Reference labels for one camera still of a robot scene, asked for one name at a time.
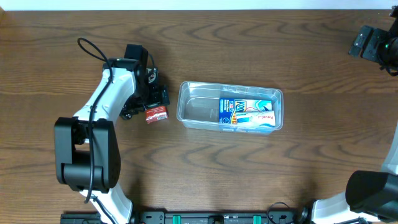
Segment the red Panadol ActiFast box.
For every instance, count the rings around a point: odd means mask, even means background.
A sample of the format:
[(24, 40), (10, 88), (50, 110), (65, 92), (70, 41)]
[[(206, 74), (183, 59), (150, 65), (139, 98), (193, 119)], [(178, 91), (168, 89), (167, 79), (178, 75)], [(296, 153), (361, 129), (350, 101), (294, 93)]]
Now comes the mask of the red Panadol ActiFast box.
[(146, 110), (146, 122), (148, 124), (167, 119), (168, 117), (168, 112), (165, 106), (158, 106)]

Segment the blue KoolFever box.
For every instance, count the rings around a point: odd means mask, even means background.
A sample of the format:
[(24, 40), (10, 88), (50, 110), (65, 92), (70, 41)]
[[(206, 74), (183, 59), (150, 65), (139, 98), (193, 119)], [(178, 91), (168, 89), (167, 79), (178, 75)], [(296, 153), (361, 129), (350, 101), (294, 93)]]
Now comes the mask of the blue KoolFever box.
[(269, 100), (248, 100), (221, 98), (219, 100), (219, 122), (222, 124), (233, 124), (232, 120), (236, 113), (253, 111), (273, 111), (272, 102)]

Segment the white blue Panadol box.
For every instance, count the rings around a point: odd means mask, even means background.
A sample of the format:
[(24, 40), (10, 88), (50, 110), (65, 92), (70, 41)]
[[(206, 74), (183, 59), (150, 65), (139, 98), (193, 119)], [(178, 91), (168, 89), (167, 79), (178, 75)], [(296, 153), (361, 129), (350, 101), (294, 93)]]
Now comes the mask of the white blue Panadol box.
[(274, 127), (276, 125), (274, 111), (253, 111), (236, 113), (233, 124), (250, 127)]

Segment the dark syrup bottle white cap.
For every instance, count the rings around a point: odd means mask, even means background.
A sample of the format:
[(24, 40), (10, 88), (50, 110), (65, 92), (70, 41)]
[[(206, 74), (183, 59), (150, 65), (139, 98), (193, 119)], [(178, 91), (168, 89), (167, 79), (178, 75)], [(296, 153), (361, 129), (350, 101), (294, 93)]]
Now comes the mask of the dark syrup bottle white cap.
[(129, 120), (131, 119), (135, 114), (138, 114), (138, 112), (136, 110), (122, 110), (120, 112), (120, 117), (123, 120)]

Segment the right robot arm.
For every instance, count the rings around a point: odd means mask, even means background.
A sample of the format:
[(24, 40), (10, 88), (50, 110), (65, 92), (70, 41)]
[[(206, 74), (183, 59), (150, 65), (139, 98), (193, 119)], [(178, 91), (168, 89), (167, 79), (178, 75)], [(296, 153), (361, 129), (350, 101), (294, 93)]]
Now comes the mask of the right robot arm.
[[(362, 26), (349, 54), (375, 62), (390, 76), (397, 76), (397, 6), (389, 14), (389, 30)], [(397, 221), (397, 133), (381, 170), (357, 170), (346, 190), (303, 207), (295, 223), (391, 223)]]

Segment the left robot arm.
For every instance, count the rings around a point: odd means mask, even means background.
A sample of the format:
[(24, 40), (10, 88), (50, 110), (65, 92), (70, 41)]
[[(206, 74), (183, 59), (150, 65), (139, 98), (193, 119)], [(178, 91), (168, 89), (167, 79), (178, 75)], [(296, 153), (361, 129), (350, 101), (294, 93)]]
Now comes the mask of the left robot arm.
[(121, 155), (115, 132), (118, 118), (145, 112), (151, 121), (167, 118), (169, 94), (159, 83), (153, 56), (141, 45), (129, 44), (123, 57), (103, 62), (101, 81), (87, 103), (72, 117), (54, 124), (55, 170), (60, 184), (85, 196), (95, 213), (65, 213), (61, 223), (139, 223), (134, 204), (118, 180)]

